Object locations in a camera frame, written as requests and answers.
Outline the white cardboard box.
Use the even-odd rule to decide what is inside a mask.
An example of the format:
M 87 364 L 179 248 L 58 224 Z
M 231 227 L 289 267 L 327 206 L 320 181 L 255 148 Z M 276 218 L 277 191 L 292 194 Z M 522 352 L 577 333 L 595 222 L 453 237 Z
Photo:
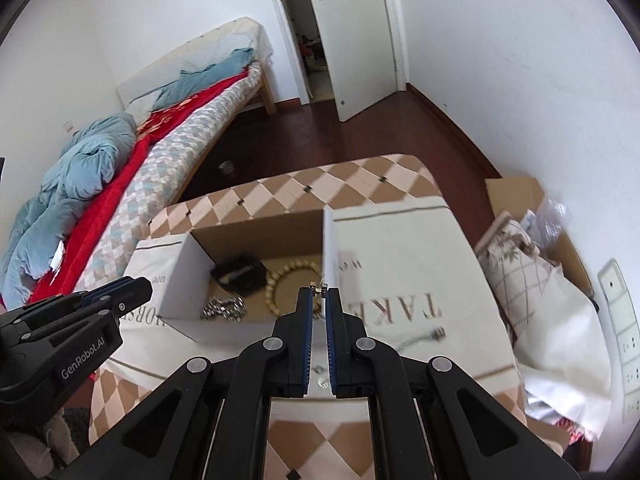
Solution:
M 300 288 L 337 286 L 335 214 L 324 207 L 142 240 L 125 273 L 152 284 L 145 321 L 199 344 L 239 346 L 294 311 Z

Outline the black smart band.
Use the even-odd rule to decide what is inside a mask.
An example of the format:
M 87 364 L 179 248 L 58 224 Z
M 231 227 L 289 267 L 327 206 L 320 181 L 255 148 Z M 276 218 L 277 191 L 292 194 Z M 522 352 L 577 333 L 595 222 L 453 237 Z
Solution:
M 241 297 L 250 296 L 267 286 L 267 268 L 250 254 L 216 263 L 210 276 L 223 290 Z

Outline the red blanket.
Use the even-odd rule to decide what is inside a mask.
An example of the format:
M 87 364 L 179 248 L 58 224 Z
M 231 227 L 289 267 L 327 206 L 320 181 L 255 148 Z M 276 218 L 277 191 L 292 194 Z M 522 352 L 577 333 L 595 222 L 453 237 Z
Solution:
M 124 272 L 144 226 L 177 195 L 250 92 L 259 66 L 219 81 L 142 125 L 128 162 L 90 203 L 65 242 L 60 268 L 37 282 L 29 302 L 114 280 Z

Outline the white small box on bed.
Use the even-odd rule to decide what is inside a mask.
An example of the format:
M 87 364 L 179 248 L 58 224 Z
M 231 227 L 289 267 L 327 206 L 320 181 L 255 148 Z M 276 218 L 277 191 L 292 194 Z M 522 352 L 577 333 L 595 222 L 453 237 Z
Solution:
M 62 240 L 58 242 L 58 246 L 55 248 L 55 252 L 50 260 L 49 268 L 52 272 L 55 272 L 60 267 L 65 254 L 65 244 Z

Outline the diamond pattern table cloth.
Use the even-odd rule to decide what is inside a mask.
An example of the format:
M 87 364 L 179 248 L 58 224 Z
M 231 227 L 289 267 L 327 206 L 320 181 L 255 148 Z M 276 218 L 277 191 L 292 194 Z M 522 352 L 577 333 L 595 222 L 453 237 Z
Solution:
M 521 422 L 520 378 L 494 296 L 433 177 L 412 156 L 341 162 L 208 194 L 159 212 L 144 240 L 324 207 L 335 214 L 344 311 L 406 358 L 454 361 Z M 124 343 L 99 370 L 93 438 L 186 359 L 228 358 L 251 342 L 199 344 L 139 310 L 125 318 Z

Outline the light blue duvet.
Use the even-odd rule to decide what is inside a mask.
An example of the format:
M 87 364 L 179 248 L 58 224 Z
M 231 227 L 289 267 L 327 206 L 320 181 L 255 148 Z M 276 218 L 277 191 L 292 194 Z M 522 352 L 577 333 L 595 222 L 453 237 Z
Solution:
M 26 304 L 51 269 L 58 246 L 128 162 L 136 132 L 130 114 L 116 113 L 75 132 L 63 145 L 9 230 L 1 257 L 1 300 L 7 309 Z

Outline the bed with patterned mattress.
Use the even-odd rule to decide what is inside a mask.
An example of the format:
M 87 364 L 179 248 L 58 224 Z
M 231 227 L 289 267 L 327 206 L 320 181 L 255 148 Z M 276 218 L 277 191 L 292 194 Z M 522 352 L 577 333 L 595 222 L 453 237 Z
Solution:
M 271 55 L 264 26 L 237 18 L 121 84 L 125 109 L 75 132 L 16 215 L 1 257 L 2 307 L 120 278 L 235 115 L 255 96 L 272 104 Z

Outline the white cloth bag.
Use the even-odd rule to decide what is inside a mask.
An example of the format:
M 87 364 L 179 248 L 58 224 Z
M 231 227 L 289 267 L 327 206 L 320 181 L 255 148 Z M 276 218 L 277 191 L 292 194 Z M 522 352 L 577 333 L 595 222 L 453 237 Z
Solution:
M 554 425 L 566 419 L 599 439 L 612 406 L 612 366 L 596 309 L 555 271 L 524 327 L 514 354 L 524 380 L 525 411 Z

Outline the patterned fabric bag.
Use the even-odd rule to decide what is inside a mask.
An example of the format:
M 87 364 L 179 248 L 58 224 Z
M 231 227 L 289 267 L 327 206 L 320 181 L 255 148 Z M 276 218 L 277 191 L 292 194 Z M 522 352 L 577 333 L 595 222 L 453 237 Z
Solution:
M 541 305 L 555 268 L 507 212 L 498 214 L 474 248 L 501 315 L 514 338 L 525 332 Z

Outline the white power strip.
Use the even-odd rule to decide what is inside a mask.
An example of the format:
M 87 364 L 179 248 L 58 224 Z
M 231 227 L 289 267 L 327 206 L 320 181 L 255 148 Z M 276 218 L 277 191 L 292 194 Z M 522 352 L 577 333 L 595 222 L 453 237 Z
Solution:
M 624 421 L 639 416 L 639 321 L 622 270 L 611 259 L 598 274 L 622 367 Z

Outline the clear plastic bag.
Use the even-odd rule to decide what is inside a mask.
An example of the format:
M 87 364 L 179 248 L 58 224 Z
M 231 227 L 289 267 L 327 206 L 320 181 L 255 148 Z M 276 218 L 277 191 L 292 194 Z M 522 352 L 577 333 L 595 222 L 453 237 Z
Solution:
M 567 222 L 567 206 L 544 196 L 536 210 L 526 211 L 520 225 L 540 249 L 547 249 L 555 245 Z

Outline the flat brown cardboard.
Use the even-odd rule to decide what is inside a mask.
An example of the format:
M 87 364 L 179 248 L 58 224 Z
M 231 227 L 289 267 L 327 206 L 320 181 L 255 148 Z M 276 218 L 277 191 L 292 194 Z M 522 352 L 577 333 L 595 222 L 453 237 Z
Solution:
M 486 179 L 486 190 L 495 216 L 506 211 L 518 220 L 542 254 L 562 266 L 565 277 L 586 296 L 593 286 L 586 267 L 566 234 L 567 206 L 550 198 L 533 177 Z

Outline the white pillow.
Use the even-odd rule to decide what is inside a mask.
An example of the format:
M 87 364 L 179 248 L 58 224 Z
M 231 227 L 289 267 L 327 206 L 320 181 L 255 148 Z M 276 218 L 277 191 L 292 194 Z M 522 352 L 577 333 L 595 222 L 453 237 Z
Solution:
M 144 124 L 152 114 L 154 104 L 162 92 L 154 90 L 148 92 L 144 96 L 139 96 L 131 101 L 125 108 L 125 112 L 134 118 L 134 122 L 138 127 Z

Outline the blue pillow blanket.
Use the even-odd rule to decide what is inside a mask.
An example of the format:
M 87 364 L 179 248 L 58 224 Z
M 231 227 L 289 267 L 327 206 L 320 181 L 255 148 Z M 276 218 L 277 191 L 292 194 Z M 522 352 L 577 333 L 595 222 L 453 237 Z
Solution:
M 181 103 L 189 96 L 193 96 L 202 90 L 213 86 L 219 81 L 223 81 L 230 77 L 234 77 L 242 73 L 244 68 L 253 62 L 255 50 L 253 48 L 235 49 L 228 58 L 206 66 L 202 70 L 196 72 L 180 73 L 177 80 L 166 84 L 160 89 L 156 101 L 153 104 L 152 111 L 164 110 Z

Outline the white door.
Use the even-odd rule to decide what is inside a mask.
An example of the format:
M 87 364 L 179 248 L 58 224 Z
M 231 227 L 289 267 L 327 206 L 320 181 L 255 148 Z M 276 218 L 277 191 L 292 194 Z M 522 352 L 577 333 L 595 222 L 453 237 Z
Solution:
M 385 0 L 310 0 L 338 119 L 347 122 L 397 91 Z

